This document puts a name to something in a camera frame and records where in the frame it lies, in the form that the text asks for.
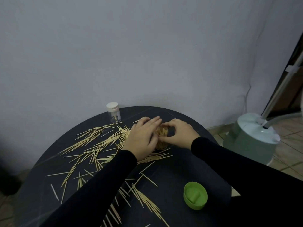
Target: person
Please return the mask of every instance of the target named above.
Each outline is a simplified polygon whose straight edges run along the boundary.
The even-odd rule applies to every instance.
[[[241,226],[253,222],[272,223],[275,220],[272,216],[276,215],[278,221],[285,219],[289,224],[301,217],[302,181],[200,137],[184,121],[173,119],[163,124],[161,122],[159,116],[153,119],[141,118],[132,126],[123,150],[118,151],[101,171],[54,211],[41,226],[100,227],[128,174],[138,161],[153,152],[159,140],[191,150],[241,194],[231,199],[224,222],[230,221]],[[158,137],[155,130],[160,125],[175,127],[175,135]]]

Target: black long-sleeved shirt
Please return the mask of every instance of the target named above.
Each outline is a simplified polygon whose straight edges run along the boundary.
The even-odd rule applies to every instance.
[[[283,211],[284,218],[289,216],[291,221],[295,219],[297,211],[302,211],[302,208],[294,208],[296,205],[303,206],[302,181],[203,137],[193,141],[191,151],[241,194],[241,201],[232,202],[227,212],[230,219],[236,215],[239,222],[249,218],[250,223],[264,223],[271,220],[272,215]],[[119,187],[136,165],[137,160],[130,151],[119,151],[41,226],[87,226],[89,216],[89,225],[100,227]]]

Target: person's left hand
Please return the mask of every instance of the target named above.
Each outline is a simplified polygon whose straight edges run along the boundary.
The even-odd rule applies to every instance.
[[[158,135],[155,134],[155,131],[161,122],[162,119],[159,116],[153,119],[141,118],[137,124],[132,126],[131,132],[124,142],[123,150],[132,152],[137,161],[141,161],[150,155],[158,142]]]

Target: jar filled with toothpicks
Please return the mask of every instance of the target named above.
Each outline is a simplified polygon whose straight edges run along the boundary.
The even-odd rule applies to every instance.
[[[108,115],[109,115],[109,120],[112,123],[120,122],[121,121],[121,116],[120,116],[120,110],[118,103],[116,102],[111,102],[106,105],[107,110],[108,110]]]
[[[167,127],[158,127],[156,129],[156,133],[159,135],[159,136],[167,136],[168,133],[169,133],[169,130]],[[158,142],[157,145],[156,145],[156,149],[157,150],[164,150],[166,149],[168,146],[167,143],[164,143],[164,142]]]

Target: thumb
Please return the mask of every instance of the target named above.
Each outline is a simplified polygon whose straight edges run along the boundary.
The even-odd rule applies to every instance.
[[[173,136],[171,136],[171,137],[160,136],[159,141],[169,143],[169,144],[175,144],[175,139]]]
[[[154,133],[148,144],[148,147],[150,147],[151,150],[154,150],[157,145],[157,142],[158,142],[158,135]]]

